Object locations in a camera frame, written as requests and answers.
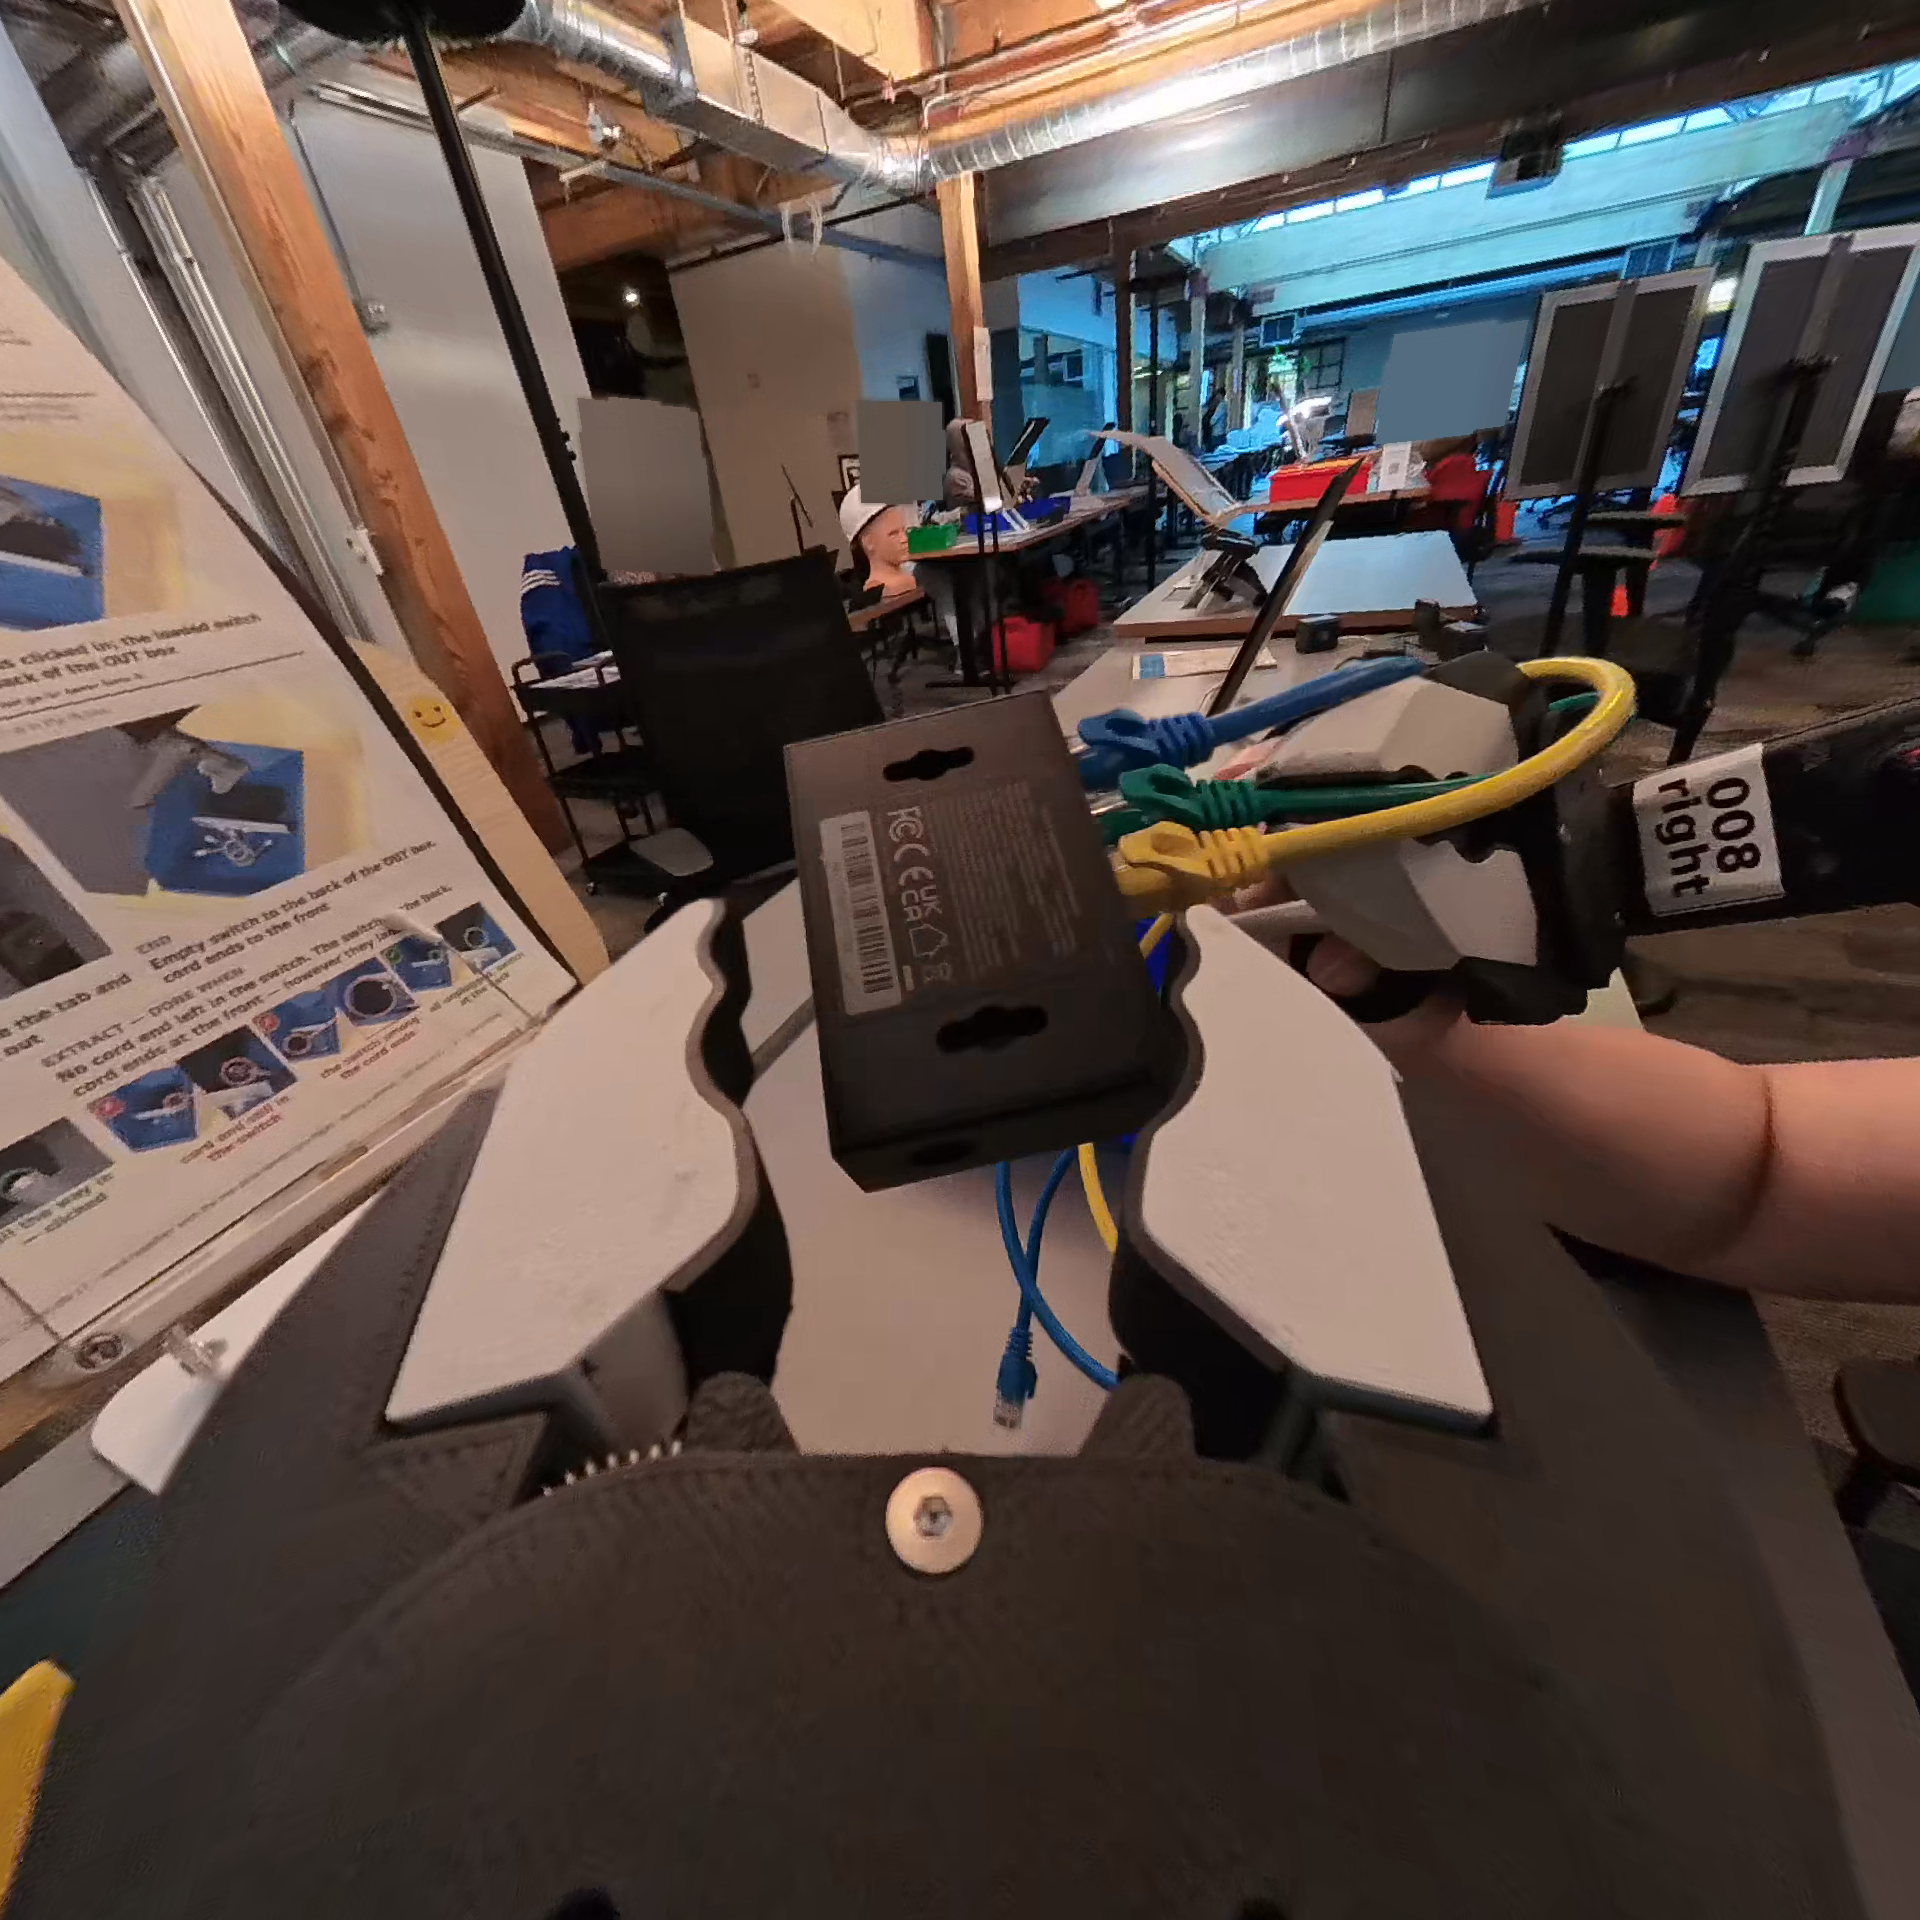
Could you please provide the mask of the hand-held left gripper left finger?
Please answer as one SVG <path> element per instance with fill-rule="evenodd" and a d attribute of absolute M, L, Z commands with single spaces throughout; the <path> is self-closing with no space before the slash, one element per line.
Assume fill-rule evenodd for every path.
<path fill-rule="evenodd" d="M 546 1020 L 467 1170 L 385 1417 L 548 1411 L 588 1454 L 660 1446 L 761 1373 L 761 1157 L 743 933 L 671 916 Z"/>

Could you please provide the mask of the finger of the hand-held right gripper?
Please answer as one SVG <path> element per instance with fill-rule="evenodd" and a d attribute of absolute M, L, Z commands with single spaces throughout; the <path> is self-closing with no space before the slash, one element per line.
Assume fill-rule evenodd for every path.
<path fill-rule="evenodd" d="M 1522 759 L 1508 706 L 1405 677 L 1330 706 L 1284 734 L 1274 786 L 1425 786 L 1474 781 Z"/>
<path fill-rule="evenodd" d="M 1288 883 L 1325 929 L 1395 974 L 1449 974 L 1458 963 L 1533 967 L 1541 916 L 1522 859 L 1528 825 L 1506 814 L 1434 835 L 1288 861 Z"/>

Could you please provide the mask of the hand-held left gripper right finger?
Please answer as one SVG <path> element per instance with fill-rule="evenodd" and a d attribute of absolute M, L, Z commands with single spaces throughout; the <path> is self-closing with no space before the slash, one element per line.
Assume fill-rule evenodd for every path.
<path fill-rule="evenodd" d="M 1121 1264 L 1288 1402 L 1494 1426 L 1399 1074 L 1234 918 L 1192 906 L 1183 947 L 1185 1070 L 1127 1169 Z"/>

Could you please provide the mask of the black network switch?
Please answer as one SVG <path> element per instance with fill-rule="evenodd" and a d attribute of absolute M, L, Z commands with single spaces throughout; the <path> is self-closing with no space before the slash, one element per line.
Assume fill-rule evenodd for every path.
<path fill-rule="evenodd" d="M 862 1192 L 1113 1140 L 1185 1038 L 1045 693 L 783 752 L 834 1162 Z"/>

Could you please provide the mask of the person's right forearm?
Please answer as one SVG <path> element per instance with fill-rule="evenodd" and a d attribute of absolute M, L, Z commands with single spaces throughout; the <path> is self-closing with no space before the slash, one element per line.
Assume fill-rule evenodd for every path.
<path fill-rule="evenodd" d="M 1918 1061 L 1764 1067 L 1750 1287 L 1918 1306 Z"/>

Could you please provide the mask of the open dark laptop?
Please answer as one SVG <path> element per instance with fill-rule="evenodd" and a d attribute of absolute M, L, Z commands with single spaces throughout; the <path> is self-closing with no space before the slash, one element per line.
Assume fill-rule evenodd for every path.
<path fill-rule="evenodd" d="M 1300 540 L 1296 540 L 1288 550 L 1288 561 L 1282 573 L 1278 574 L 1274 586 L 1267 590 L 1267 599 L 1262 604 L 1262 612 L 1254 620 L 1254 627 L 1243 636 L 1231 664 L 1227 668 L 1221 682 L 1213 687 L 1213 697 L 1202 706 L 1209 716 L 1223 715 L 1230 706 L 1234 706 L 1247 674 L 1254 672 L 1262 648 L 1274 636 L 1278 625 L 1282 621 L 1296 590 L 1300 589 L 1311 561 L 1316 558 L 1321 542 L 1326 540 L 1337 509 L 1345 500 L 1345 496 L 1353 491 L 1353 479 L 1363 475 L 1369 467 L 1367 455 L 1358 455 L 1337 470 L 1337 475 L 1330 479 L 1325 492 L 1320 496 L 1309 528 Z"/>

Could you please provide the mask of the laptop on stand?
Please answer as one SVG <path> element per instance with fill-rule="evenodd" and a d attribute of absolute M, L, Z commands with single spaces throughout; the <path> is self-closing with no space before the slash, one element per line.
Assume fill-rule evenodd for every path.
<path fill-rule="evenodd" d="M 1259 504 L 1234 499 L 1197 455 L 1163 434 L 1136 434 L 1135 445 L 1202 532 L 1202 563 L 1187 589 L 1185 610 L 1202 612 L 1217 604 L 1262 610 L 1268 592 L 1255 563 L 1262 540 L 1234 530 L 1243 519 L 1259 519 Z"/>

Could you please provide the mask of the plywood board with smiley sticker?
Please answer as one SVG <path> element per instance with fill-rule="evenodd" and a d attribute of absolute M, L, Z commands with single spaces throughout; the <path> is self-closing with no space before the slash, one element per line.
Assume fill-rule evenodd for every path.
<path fill-rule="evenodd" d="M 580 985 L 610 971 L 608 942 L 542 830 L 510 794 L 482 745 L 438 686 L 393 648 L 348 640 L 424 767 L 445 786 L 445 809 L 493 859 L 519 918 L 558 952 Z"/>

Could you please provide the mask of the black rolling cart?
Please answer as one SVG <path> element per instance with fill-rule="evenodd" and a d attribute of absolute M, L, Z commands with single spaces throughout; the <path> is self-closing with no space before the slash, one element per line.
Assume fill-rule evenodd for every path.
<path fill-rule="evenodd" d="M 656 777 L 617 661 L 610 654 L 584 661 L 527 654 L 514 661 L 511 679 L 584 872 L 634 854 L 638 840 L 660 829 Z M 601 854 L 588 852 L 576 811 L 588 801 L 610 806 L 617 829 L 617 846 Z"/>

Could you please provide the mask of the black panel on stand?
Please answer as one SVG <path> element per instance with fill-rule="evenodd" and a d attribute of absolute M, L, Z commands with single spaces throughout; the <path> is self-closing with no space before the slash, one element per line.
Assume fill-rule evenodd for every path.
<path fill-rule="evenodd" d="M 1789 492 L 1845 476 L 1914 277 L 1914 225 L 1801 234 L 1746 255 L 1686 467 L 1686 499 L 1725 496 L 1734 511 L 1701 563 L 1669 764 L 1696 752 L 1742 625 L 1762 610 Z"/>
<path fill-rule="evenodd" d="M 1663 476 L 1711 281 L 1711 269 L 1686 269 L 1543 300 L 1500 496 L 1573 500 L 1543 621 L 1549 654 L 1564 631 L 1597 500 L 1652 492 Z"/>

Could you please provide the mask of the black mesh chair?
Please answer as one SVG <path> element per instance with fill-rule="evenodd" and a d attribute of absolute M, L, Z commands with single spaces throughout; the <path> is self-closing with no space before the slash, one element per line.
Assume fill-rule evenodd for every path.
<path fill-rule="evenodd" d="M 588 875 L 678 906 L 786 871 L 786 749 L 883 720 L 831 550 L 604 586 L 596 604 L 668 829 Z"/>

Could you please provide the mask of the instruction sheet in acrylic holder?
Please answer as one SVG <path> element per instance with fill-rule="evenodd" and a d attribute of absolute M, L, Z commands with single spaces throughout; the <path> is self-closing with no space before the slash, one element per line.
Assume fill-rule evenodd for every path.
<path fill-rule="evenodd" d="M 580 983 L 325 612 L 5 263 L 5 1477 Z"/>

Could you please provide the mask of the mannequin head with white helmet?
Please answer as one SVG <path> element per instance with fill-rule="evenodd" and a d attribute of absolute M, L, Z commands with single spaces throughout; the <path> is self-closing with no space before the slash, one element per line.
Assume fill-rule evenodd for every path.
<path fill-rule="evenodd" d="M 845 586 L 853 612 L 920 595 L 908 540 L 911 511 L 902 504 L 878 504 L 853 484 L 838 500 L 838 521 L 853 561 Z"/>

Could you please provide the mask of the yellow plastic piece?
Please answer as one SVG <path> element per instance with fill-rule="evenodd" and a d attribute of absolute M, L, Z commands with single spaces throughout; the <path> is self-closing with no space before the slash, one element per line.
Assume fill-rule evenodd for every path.
<path fill-rule="evenodd" d="M 38 1791 L 62 1715 L 74 1691 L 72 1674 L 38 1662 L 4 1688 L 4 1865 L 5 1878 L 30 1835 Z"/>

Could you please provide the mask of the black stand pole with disc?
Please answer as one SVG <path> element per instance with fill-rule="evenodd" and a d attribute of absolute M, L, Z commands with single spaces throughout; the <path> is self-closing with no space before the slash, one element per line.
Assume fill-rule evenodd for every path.
<path fill-rule="evenodd" d="M 585 395 L 576 349 L 562 385 L 548 379 L 514 260 L 502 244 L 485 173 L 473 157 L 444 43 L 544 43 L 548 6 L 285 6 L 311 35 L 354 49 L 407 53 L 420 132 L 322 139 L 316 192 L 345 190 L 343 260 L 372 267 L 372 290 L 399 297 L 399 322 L 377 331 L 377 363 L 399 389 L 407 438 L 427 491 L 451 483 L 456 528 L 493 540 L 489 563 L 567 548 L 571 574 L 593 599 L 604 579 L 588 496 L 571 442 Z M 503 492 L 507 504 L 480 505 Z"/>

